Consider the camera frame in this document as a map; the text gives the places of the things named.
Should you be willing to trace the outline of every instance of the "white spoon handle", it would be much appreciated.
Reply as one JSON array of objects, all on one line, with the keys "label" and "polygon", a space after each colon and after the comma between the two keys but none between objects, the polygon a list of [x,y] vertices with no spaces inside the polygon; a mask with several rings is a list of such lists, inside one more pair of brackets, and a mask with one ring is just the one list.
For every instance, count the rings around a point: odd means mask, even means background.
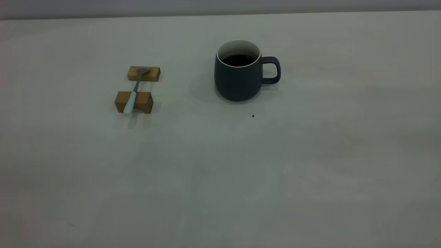
[{"label": "white spoon handle", "polygon": [[133,105],[135,105],[135,100],[136,100],[136,92],[132,91],[132,93],[130,94],[129,100],[127,101],[126,106],[124,107],[124,113],[126,115],[130,115],[133,111]]}]

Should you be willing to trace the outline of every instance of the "metal spoon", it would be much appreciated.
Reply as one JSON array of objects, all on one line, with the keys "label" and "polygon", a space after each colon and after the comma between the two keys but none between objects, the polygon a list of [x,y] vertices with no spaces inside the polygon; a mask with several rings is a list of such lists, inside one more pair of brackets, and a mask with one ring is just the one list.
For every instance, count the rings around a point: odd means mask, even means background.
[{"label": "metal spoon", "polygon": [[135,88],[133,89],[132,93],[130,94],[129,100],[127,101],[126,106],[124,107],[124,113],[126,115],[130,115],[133,111],[133,105],[135,105],[136,100],[136,92],[138,91],[139,81],[141,81],[141,76],[145,74],[146,72],[150,71],[149,68],[142,67],[136,70],[136,73],[138,74],[138,81],[136,82]]}]

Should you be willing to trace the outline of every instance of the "wall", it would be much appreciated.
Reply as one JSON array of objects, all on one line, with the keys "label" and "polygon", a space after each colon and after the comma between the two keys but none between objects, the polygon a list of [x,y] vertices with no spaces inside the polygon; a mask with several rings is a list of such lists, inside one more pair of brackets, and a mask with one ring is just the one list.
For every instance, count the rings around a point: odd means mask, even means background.
[{"label": "wall", "polygon": [[441,9],[441,0],[3,0],[0,19]]}]

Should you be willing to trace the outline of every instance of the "coffee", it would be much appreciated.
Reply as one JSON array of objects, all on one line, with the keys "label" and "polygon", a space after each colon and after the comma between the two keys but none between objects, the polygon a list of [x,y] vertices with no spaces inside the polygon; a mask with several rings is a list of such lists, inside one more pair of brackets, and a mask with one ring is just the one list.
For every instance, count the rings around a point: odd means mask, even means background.
[{"label": "coffee", "polygon": [[254,61],[256,61],[255,58],[243,54],[233,55],[222,60],[225,64],[236,67],[246,66],[252,64]]}]

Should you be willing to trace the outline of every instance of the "table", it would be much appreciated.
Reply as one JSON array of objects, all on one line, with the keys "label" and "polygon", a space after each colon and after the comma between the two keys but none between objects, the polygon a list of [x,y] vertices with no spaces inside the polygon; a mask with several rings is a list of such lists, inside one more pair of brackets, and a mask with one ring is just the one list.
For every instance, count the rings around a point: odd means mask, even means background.
[{"label": "table", "polygon": [[[1,21],[1,246],[438,247],[440,23],[441,11]],[[282,66],[247,102],[213,83],[216,49],[235,38]],[[151,114],[113,103],[132,65],[161,68],[140,85]]]}]

